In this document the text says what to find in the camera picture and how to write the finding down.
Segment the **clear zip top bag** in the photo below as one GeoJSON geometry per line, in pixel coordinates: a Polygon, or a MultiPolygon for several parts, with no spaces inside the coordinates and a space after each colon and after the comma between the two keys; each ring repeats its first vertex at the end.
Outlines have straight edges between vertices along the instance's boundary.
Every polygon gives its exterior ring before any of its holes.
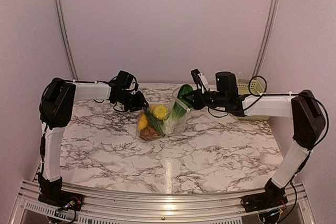
{"type": "Polygon", "coordinates": [[[173,91],[170,104],[152,104],[144,108],[138,116],[136,136],[153,141],[183,132],[193,109],[192,92],[192,86],[184,84],[173,91]]]}

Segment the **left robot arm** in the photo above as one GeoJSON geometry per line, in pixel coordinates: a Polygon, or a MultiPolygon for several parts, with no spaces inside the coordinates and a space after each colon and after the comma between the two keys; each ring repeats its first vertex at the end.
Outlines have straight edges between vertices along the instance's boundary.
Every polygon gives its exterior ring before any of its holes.
{"type": "Polygon", "coordinates": [[[134,75],[119,71],[110,81],[77,81],[54,78],[41,96],[39,111],[42,127],[40,169],[37,173],[40,194],[38,200],[56,206],[60,211],[81,210],[84,196],[62,189],[60,173],[61,142],[77,101],[109,101],[122,104],[124,112],[134,112],[149,106],[138,90],[134,75]]]}

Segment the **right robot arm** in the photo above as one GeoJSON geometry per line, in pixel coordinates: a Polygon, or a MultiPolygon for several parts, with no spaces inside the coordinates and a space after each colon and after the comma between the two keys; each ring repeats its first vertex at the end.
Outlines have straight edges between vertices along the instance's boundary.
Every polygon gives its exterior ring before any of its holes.
{"type": "Polygon", "coordinates": [[[216,73],[216,90],[210,90],[203,73],[198,69],[191,72],[196,89],[180,91],[178,99],[186,105],[200,110],[224,112],[236,117],[269,116],[289,118],[293,121],[293,143],[282,163],[264,192],[242,197],[240,204],[246,212],[260,211],[285,205],[288,200],[285,188],[291,185],[294,177],[304,168],[313,149],[325,138],[329,129],[329,117],[324,105],[310,90],[299,93],[240,95],[236,76],[228,71],[216,73]]]}

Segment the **fake bok choy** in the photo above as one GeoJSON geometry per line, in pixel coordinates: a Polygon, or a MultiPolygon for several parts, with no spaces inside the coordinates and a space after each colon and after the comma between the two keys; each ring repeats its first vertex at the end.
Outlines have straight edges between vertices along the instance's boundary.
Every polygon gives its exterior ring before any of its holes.
{"type": "Polygon", "coordinates": [[[164,135],[169,136],[183,132],[187,121],[188,114],[192,109],[185,108],[180,102],[180,89],[193,89],[189,84],[183,84],[180,88],[173,91],[172,103],[169,108],[169,114],[164,119],[164,135]]]}

